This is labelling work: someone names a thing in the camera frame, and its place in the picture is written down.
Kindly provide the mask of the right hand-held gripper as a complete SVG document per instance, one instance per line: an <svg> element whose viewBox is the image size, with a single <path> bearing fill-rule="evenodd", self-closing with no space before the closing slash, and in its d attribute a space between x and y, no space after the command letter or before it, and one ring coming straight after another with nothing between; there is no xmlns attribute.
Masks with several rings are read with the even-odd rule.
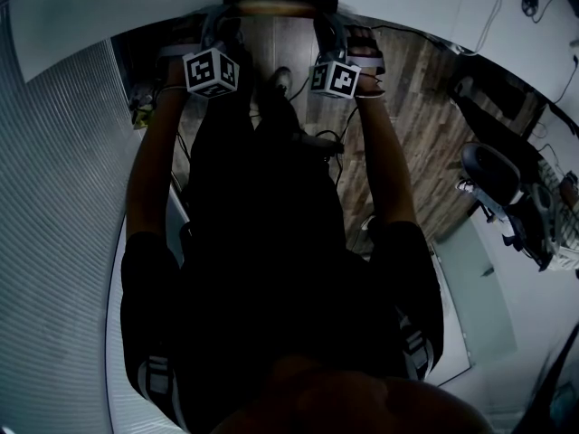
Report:
<svg viewBox="0 0 579 434"><path fill-rule="evenodd" d="M346 18L342 14L317 13L313 19L318 41L318 57L309 68L308 88L311 93L336 99L352 99L361 68L347 58L347 49L340 44L330 45L331 31L343 37Z"/></svg>

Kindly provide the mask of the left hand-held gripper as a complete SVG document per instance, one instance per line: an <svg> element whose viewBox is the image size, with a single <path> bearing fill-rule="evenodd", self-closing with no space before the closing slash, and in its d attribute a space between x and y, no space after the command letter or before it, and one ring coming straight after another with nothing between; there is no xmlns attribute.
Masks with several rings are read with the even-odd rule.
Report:
<svg viewBox="0 0 579 434"><path fill-rule="evenodd" d="M226 5L209 5L201 9L200 14L204 15L202 32L213 33L226 11ZM236 92L240 86L243 44L242 18L238 16L225 20L225 33L220 31L208 48L200 43L183 42L187 92L205 99Z"/></svg>

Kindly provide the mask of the person's right hand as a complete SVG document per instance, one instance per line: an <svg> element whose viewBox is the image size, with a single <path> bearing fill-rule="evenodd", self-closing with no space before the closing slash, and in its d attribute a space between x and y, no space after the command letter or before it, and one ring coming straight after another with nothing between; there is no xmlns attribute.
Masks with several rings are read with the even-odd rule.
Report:
<svg viewBox="0 0 579 434"><path fill-rule="evenodd" d="M365 26L346 25L347 55L354 57L382 58L373 31Z"/></svg>

